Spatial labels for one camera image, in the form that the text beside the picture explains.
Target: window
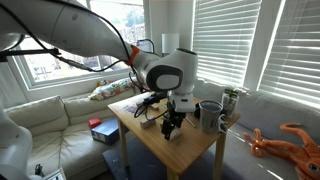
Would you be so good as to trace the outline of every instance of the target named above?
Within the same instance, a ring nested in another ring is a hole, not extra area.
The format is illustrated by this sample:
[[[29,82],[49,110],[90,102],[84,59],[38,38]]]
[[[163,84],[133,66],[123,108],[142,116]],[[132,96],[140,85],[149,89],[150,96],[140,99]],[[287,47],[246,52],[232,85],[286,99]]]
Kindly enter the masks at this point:
[[[320,2],[286,1],[259,91],[319,107]]]
[[[192,49],[198,54],[198,77],[243,85],[260,4],[196,1]]]
[[[85,7],[104,18],[108,19],[120,32],[123,39],[128,43],[139,39],[145,39],[145,23],[143,0],[78,0]],[[21,44],[20,49],[41,49],[41,47],[32,39],[26,38]],[[85,64],[92,69],[101,69],[116,62],[117,59],[110,56],[97,56],[84,58],[59,50],[62,56]],[[48,54],[25,55],[19,58],[20,69],[24,71],[24,77],[27,79],[28,86],[46,85],[47,83],[57,83],[63,80],[75,78],[86,78],[92,76],[101,76],[103,73],[92,73],[79,70],[69,66]],[[106,71],[123,72],[128,67],[124,63],[118,63]]]

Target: small box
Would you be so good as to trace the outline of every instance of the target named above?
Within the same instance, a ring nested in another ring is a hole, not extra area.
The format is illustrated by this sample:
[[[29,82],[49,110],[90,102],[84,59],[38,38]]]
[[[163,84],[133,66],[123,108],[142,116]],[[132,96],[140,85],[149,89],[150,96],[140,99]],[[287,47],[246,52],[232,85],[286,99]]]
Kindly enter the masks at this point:
[[[116,118],[109,119],[91,129],[92,138],[107,145],[112,145],[119,140],[118,129],[118,120]]]
[[[90,129],[93,129],[93,128],[99,126],[100,124],[101,124],[101,121],[97,117],[89,120],[89,128]]]

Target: white cup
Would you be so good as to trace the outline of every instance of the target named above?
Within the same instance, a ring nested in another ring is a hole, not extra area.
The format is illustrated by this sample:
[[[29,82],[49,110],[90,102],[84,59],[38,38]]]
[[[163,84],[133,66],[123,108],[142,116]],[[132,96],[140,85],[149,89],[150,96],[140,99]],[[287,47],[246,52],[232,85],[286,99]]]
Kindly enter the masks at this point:
[[[226,133],[228,127],[222,120],[224,114],[221,114],[223,107],[215,101],[201,101],[200,107],[200,128],[206,133]]]

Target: table leg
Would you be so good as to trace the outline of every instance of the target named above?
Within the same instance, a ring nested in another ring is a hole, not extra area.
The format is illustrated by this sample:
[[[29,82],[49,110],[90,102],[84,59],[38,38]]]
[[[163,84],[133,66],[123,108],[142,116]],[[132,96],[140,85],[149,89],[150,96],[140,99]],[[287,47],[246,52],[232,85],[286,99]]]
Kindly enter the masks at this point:
[[[222,166],[223,166],[223,156],[224,148],[226,144],[227,135],[222,133],[220,138],[217,140],[215,162],[213,169],[213,179],[220,180],[222,177]]]
[[[167,167],[167,180],[179,180],[179,176]]]
[[[124,167],[128,167],[128,153],[127,153],[127,141],[126,141],[126,134],[125,134],[125,125],[118,120],[119,126],[119,135],[120,135],[120,143],[121,143],[121,151],[122,151],[122,162]]]

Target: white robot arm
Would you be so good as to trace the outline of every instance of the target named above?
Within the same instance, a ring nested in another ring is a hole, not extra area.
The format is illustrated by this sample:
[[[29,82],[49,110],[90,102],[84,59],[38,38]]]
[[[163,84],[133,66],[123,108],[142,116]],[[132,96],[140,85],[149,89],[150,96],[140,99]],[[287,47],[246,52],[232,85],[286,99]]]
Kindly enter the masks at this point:
[[[42,41],[83,57],[110,55],[128,60],[151,90],[168,91],[168,102],[175,112],[194,111],[192,91],[198,63],[194,52],[177,49],[164,58],[137,53],[105,22],[81,7],[77,1],[0,0],[0,52],[10,50],[19,44],[23,35],[33,33]],[[21,151],[9,150],[21,146],[24,147]],[[31,146],[30,133],[12,123],[0,108],[0,155],[14,152],[20,154],[18,159],[25,157],[21,167],[16,166],[16,160],[0,157],[0,173],[6,167],[14,167],[26,174],[26,158]]]

